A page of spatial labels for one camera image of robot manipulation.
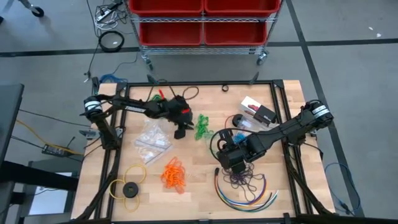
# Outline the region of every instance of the orange rubber band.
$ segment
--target orange rubber band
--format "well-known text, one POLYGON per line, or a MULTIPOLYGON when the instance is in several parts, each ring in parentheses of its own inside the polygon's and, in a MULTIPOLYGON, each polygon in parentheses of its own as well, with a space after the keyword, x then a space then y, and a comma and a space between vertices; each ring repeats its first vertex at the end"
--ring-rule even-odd
POLYGON ((165 170, 160 176, 160 179, 165 183, 165 188, 170 189, 172 187, 179 194, 184 193, 185 187, 185 169, 182 166, 182 162, 174 157, 166 166, 165 170))

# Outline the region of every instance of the gray floor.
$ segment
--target gray floor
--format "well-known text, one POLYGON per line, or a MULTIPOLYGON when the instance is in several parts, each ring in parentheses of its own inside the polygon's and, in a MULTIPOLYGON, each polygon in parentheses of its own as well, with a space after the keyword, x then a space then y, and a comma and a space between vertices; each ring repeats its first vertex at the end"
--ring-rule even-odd
MULTIPOLYGON (((102 0, 89 0, 92 7, 102 0)), ((41 6, 46 17, 36 19, 15 2, 0 26, 0 52, 38 50, 93 49, 96 37, 86 2, 82 0, 32 0, 41 6)), ((0 2, 0 9, 5 1, 0 2)), ((398 38, 398 1, 394 0, 293 0, 306 40, 356 40, 398 38)), ((119 25, 123 32, 130 26, 119 25)), ((271 38, 273 42, 298 41, 287 7, 284 7, 271 38)), ((137 46, 133 35, 126 35, 125 47, 137 46)), ((248 80, 257 71, 260 79, 300 80, 307 100, 317 98, 301 47, 269 47, 271 53, 262 67, 256 56, 155 56, 152 61, 158 77, 168 81, 248 80)), ((367 217, 396 218, 398 196, 398 131, 394 104, 398 82, 398 44, 346 45, 310 47, 325 96, 335 115, 341 144, 361 196, 367 217)), ((110 73, 121 62, 131 62, 137 53, 98 54, 91 72, 94 76, 110 73)), ((91 54, 53 55, 0 58, 1 83, 23 83, 21 108, 88 124, 79 116, 83 99, 91 93, 83 83, 91 54)), ((130 82, 145 82, 148 71, 140 59, 122 65, 117 76, 130 82)), ((78 135, 79 127, 58 123, 20 112, 19 119, 33 126, 45 139, 71 145, 82 151, 85 140, 78 135)), ((16 126, 15 136, 39 143, 26 129, 16 126)), ((325 152, 325 165, 336 162, 327 130, 318 137, 325 152)), ((40 150, 21 142, 11 141, 7 160, 25 164, 50 159, 40 150)), ((345 202, 348 196, 337 167, 328 172, 332 189, 345 202)), ((17 206, 10 209, 7 223, 14 223, 17 206)), ((68 214, 56 216, 66 220, 68 214)), ((28 218, 26 223, 51 223, 49 217, 28 218)))

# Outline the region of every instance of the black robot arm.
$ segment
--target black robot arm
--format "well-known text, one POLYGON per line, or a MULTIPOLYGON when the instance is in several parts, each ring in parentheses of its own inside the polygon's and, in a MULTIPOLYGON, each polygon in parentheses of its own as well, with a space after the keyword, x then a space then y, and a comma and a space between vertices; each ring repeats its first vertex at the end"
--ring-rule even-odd
POLYGON ((133 100, 118 95, 95 95, 84 101, 85 112, 81 115, 86 116, 88 120, 97 125, 101 133, 101 143, 104 149, 119 149, 121 143, 116 134, 116 130, 107 122, 106 118, 118 110, 127 110, 136 113, 142 113, 148 118, 167 120, 178 125, 178 129, 174 132, 174 138, 180 139, 185 137, 186 129, 193 129, 192 111, 184 97, 176 96, 170 101, 161 100, 133 100), (112 106, 103 111, 102 104, 109 103, 112 106))
POLYGON ((240 173, 246 168, 245 161, 253 162, 262 157, 274 142, 286 138, 291 145, 301 145, 306 133, 325 128, 332 121, 333 116, 321 101, 309 101, 302 107, 300 114, 291 120, 269 131, 252 133, 240 142, 233 141, 232 129, 218 131, 217 158, 224 169, 240 173))

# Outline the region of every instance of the red storage bin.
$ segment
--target red storage bin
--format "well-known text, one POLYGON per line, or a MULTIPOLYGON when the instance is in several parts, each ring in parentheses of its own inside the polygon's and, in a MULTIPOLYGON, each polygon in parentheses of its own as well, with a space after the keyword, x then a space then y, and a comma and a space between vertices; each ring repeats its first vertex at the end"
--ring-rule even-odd
POLYGON ((206 45, 262 45, 267 39, 265 22, 207 22, 206 45))
POLYGON ((201 44, 200 22, 141 22, 139 40, 146 46, 195 46, 201 44))
POLYGON ((270 16, 279 10, 279 0, 205 0, 208 16, 270 16))
POLYGON ((130 0, 132 13, 142 17, 201 16, 204 0, 130 0))

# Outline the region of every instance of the wooden table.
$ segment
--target wooden table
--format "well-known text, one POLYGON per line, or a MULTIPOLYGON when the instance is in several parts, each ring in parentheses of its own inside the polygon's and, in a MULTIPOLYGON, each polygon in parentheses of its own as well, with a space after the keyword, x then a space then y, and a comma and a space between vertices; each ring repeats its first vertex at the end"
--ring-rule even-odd
MULTIPOLYGON (((300 82, 298 80, 284 81, 285 91, 289 101, 290 112, 296 116, 300 112, 300 107, 305 104, 300 82)), ((100 93, 114 95, 115 84, 102 84, 100 93)), ((173 87, 177 94, 182 94, 186 86, 173 87)), ((171 91, 168 87, 162 86, 160 89, 164 92, 166 98, 171 97, 171 91)), ((199 95, 188 101, 192 108, 194 118, 199 114, 208 116, 210 119, 209 129, 217 131, 224 128, 225 119, 239 113, 239 105, 245 96, 250 96, 264 106, 273 109, 272 97, 269 85, 230 85, 229 91, 224 93, 221 87, 217 86, 199 86, 199 95)), ((134 99, 146 99, 149 87, 134 87, 130 91, 130 97, 134 99)), ((186 97, 194 94, 195 90, 189 90, 186 97)), ((284 114, 283 106, 279 101, 281 113, 284 114)), ((119 178, 122 178, 124 171, 133 164, 143 164, 134 146, 134 140, 140 135, 144 120, 147 119, 143 114, 127 113, 126 132, 123 137, 123 147, 119 166, 119 178)), ((172 139, 174 148, 164 157, 147 167, 147 178, 139 186, 140 201, 139 208, 134 213, 129 213, 124 209, 122 200, 115 200, 112 221, 138 221, 138 220, 199 220, 199 219, 232 219, 232 218, 279 218, 282 214, 289 212, 294 217, 292 199, 287 178, 286 167, 284 163, 282 145, 276 142, 266 155, 254 162, 256 166, 255 174, 264 174, 267 179, 267 195, 279 190, 277 200, 267 209, 257 213, 245 213, 235 211, 217 197, 213 185, 214 169, 220 167, 210 154, 205 140, 194 140, 194 131, 187 131, 185 138, 181 140, 172 139), (179 195, 174 189, 166 189, 160 180, 164 171, 164 166, 177 156, 185 167, 186 182, 185 193, 179 195)), ((307 143, 317 145, 313 138, 307 137, 307 143)), ((96 142, 86 150, 86 154, 98 146, 96 142)), ((323 171, 319 152, 303 145, 302 162, 307 178, 307 184, 313 193, 318 197, 324 206, 330 211, 334 211, 333 201, 331 199, 326 176, 323 171)), ((91 202, 98 189, 100 181, 101 167, 103 163, 104 150, 99 148, 91 153, 82 165, 78 190, 73 206, 72 218, 81 214, 86 206, 91 202)), ((142 177, 140 169, 132 169, 127 175, 128 181, 138 181, 142 177)), ((220 175, 219 183, 221 188, 231 199, 244 200, 244 193, 240 190, 234 190, 229 184, 223 181, 220 175)), ((261 190, 261 182, 253 181, 261 190)), ((305 211, 302 194, 297 186, 302 211, 305 211)), ((122 184, 116 186, 116 195, 122 196, 122 184)), ((106 212, 108 202, 108 193, 104 195, 103 217, 106 212)), ((128 207, 133 207, 135 199, 128 201, 128 207)))

